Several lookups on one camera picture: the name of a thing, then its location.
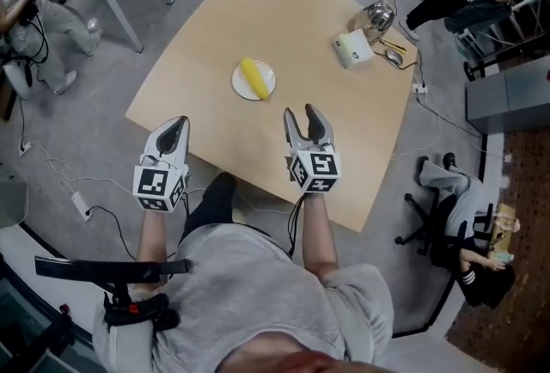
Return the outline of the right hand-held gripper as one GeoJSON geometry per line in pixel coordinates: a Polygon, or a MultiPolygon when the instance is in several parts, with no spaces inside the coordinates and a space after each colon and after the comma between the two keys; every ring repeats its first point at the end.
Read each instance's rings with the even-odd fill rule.
{"type": "Polygon", "coordinates": [[[340,154],[335,150],[333,128],[327,118],[311,104],[305,105],[309,120],[305,138],[295,114],[287,107],[283,122],[290,154],[285,158],[290,181],[302,193],[328,193],[341,177],[340,154]]]}

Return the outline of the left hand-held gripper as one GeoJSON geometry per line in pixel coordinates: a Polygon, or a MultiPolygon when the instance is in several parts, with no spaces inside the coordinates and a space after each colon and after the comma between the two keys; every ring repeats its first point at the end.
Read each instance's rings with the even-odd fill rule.
{"type": "Polygon", "coordinates": [[[144,210],[175,210],[186,190],[189,135],[187,116],[173,118],[149,135],[140,163],[134,168],[132,188],[134,198],[144,210]]]}

